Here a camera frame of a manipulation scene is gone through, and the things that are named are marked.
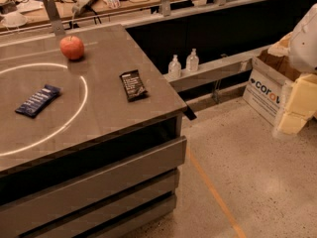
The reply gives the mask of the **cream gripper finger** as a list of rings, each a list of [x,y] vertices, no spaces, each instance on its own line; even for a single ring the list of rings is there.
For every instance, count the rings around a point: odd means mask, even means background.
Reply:
[[[316,74],[303,74],[295,80],[285,111],[305,120],[310,119],[317,112]]]
[[[296,136],[306,125],[307,121],[296,114],[278,113],[272,130],[275,138],[289,138]]]

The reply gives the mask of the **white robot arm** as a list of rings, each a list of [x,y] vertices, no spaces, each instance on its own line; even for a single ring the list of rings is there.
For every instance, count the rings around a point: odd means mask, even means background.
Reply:
[[[282,87],[282,106],[274,125],[279,134],[296,135],[317,113],[317,4],[268,53],[288,57],[289,65],[300,72],[293,83]]]

